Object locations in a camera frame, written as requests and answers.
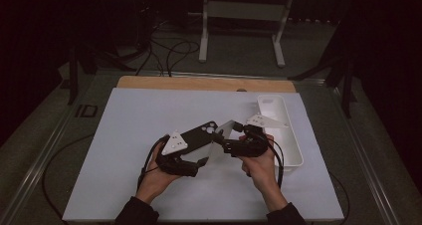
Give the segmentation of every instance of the dark gray floor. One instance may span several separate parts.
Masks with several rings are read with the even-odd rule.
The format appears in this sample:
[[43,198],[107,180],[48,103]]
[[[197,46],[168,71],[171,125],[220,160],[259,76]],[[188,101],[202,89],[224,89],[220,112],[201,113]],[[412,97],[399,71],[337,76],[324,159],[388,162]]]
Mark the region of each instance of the dark gray floor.
[[[168,47],[180,41],[158,38],[182,37],[199,43],[200,31],[197,27],[178,31],[171,30],[171,25],[164,25],[163,28],[165,30],[154,34],[157,38],[154,40]],[[321,24],[288,24],[282,39],[287,66],[280,69],[276,66],[268,32],[251,34],[211,28],[207,63],[199,63],[198,53],[194,53],[177,64],[173,72],[174,75],[283,79],[315,66],[334,29]],[[177,48],[180,51],[187,49],[186,45]],[[153,52],[164,65],[168,50],[153,44]],[[146,55],[143,55],[128,64],[137,68],[145,58]],[[178,58],[180,55],[173,54],[170,62]],[[156,66],[156,59],[151,57],[140,74],[158,75]],[[335,91],[320,84],[319,79],[323,79],[326,73],[316,74],[314,80],[297,83],[296,87],[304,100],[326,166],[344,185],[349,197],[350,212],[345,224],[422,224],[421,196],[358,80],[354,80],[353,84],[356,102],[350,105],[352,119],[349,120],[338,109]],[[55,151],[58,151],[96,131],[109,93],[121,75],[125,73],[110,69],[107,65],[103,65],[96,76],[81,75],[82,92],[77,105],[98,106],[99,114],[96,117],[73,117],[76,108],[66,105],[69,92],[56,89],[1,147],[2,213],[14,201],[17,188],[42,148],[53,143],[51,138],[57,138]],[[69,120],[61,122],[66,114],[70,115]],[[61,212],[66,207],[91,140],[88,137],[64,148],[46,173],[48,194]],[[346,195],[335,179],[333,184],[346,213]],[[14,224],[61,224],[46,202],[40,183],[27,194],[29,198],[22,202]],[[385,208],[385,204],[391,206],[392,212],[388,212],[390,210]]]

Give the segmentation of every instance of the white table surface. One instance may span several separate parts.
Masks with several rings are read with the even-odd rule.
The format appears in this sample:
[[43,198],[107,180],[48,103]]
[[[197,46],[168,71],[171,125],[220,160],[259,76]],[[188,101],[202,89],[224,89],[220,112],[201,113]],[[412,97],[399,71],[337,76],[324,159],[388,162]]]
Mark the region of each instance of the white table surface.
[[[134,195],[152,145],[176,129],[187,131],[214,120],[245,122],[257,113],[258,95],[113,89],[63,219],[110,221]],[[325,163],[299,94],[278,93],[286,103],[304,164],[285,174],[282,191],[305,219],[342,219]],[[260,221],[268,213],[241,161],[213,156],[196,177],[182,177],[152,202],[160,221]]]

